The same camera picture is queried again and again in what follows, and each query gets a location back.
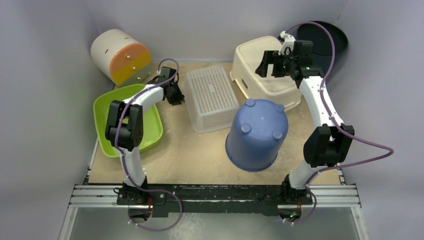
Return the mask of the white green strainer tray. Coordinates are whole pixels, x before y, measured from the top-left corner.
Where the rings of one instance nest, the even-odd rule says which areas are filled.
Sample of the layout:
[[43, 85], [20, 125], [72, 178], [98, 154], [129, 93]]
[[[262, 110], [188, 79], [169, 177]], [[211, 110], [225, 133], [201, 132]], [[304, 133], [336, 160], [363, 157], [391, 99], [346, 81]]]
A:
[[183, 94], [193, 129], [209, 133], [229, 128], [240, 105], [224, 67], [195, 69], [185, 76]]

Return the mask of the cream perforated plastic basket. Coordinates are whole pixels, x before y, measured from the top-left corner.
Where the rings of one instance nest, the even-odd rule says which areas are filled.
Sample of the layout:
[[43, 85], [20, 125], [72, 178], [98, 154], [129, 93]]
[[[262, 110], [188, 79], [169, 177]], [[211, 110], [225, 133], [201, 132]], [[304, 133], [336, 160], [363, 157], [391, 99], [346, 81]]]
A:
[[301, 103], [302, 93], [295, 82], [289, 76], [272, 76], [272, 64], [268, 65], [266, 77], [255, 73], [265, 51], [279, 51], [281, 45], [276, 37], [264, 36], [237, 46], [229, 75], [247, 99], [269, 100], [288, 111]]

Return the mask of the dark navy round bin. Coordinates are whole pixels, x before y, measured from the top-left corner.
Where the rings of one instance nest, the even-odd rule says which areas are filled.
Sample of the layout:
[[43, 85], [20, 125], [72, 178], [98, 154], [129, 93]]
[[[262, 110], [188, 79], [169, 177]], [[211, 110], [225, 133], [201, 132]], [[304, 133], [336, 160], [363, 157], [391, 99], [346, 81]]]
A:
[[[337, 26], [324, 22], [316, 21], [323, 26], [331, 35], [335, 49], [335, 59], [333, 66], [336, 66], [339, 59], [348, 49], [348, 38], [346, 34]], [[328, 35], [320, 27], [313, 24], [303, 24], [296, 30], [295, 38], [313, 42], [313, 64], [319, 65], [324, 73], [330, 67], [332, 60], [332, 45]]]

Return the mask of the large blue plastic bucket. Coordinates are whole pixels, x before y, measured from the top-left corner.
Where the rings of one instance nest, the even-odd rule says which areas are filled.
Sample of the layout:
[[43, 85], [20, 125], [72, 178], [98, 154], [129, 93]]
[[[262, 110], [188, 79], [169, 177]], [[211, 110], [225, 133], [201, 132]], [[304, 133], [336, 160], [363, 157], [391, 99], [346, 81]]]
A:
[[285, 110], [282, 104], [252, 98], [237, 110], [225, 140], [225, 152], [236, 167], [259, 172], [275, 162], [289, 130]]

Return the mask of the lime green tray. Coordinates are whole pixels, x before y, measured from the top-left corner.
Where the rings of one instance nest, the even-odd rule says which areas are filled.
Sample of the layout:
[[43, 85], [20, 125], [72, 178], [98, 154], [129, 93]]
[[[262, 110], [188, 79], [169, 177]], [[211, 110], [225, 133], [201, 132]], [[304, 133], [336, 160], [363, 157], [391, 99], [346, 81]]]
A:
[[[119, 154], [116, 149], [111, 145], [111, 142], [105, 137], [110, 103], [114, 100], [125, 100], [140, 92], [144, 87], [145, 85], [140, 83], [119, 87], [115, 90], [112, 90], [99, 96], [94, 101], [94, 123], [99, 141], [99, 146], [105, 156], [110, 158], [119, 157]], [[148, 111], [146, 111], [146, 113], [143, 114], [143, 138], [139, 145], [139, 152], [143, 153], [157, 145], [163, 136], [163, 132], [164, 129], [162, 125], [162, 120], [160, 118], [157, 107], [154, 105]]]

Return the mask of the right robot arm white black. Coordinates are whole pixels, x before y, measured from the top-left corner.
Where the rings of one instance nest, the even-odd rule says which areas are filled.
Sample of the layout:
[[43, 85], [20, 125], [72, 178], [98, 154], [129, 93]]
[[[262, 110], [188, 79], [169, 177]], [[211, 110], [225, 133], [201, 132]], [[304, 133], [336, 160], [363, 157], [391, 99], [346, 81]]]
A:
[[324, 72], [313, 64], [313, 43], [308, 40], [294, 41], [283, 52], [265, 50], [255, 73], [264, 78], [269, 65], [271, 76], [290, 77], [301, 91], [311, 113], [315, 129], [303, 145], [303, 162], [287, 176], [289, 185], [281, 189], [280, 196], [288, 204], [300, 198], [300, 190], [306, 189], [318, 171], [342, 163], [351, 146], [353, 126], [344, 124], [337, 114], [327, 92]]

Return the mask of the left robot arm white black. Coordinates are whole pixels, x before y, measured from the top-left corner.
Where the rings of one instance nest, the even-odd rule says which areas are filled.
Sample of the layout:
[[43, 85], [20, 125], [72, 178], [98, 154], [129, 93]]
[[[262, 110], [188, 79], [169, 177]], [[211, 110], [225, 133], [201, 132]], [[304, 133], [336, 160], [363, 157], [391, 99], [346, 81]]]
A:
[[171, 105], [183, 102], [178, 80], [177, 68], [162, 67], [141, 91], [109, 105], [105, 137], [118, 152], [124, 171], [120, 195], [129, 196], [138, 205], [146, 203], [149, 194], [166, 193], [165, 190], [148, 188], [139, 148], [144, 136], [144, 114], [164, 100]]

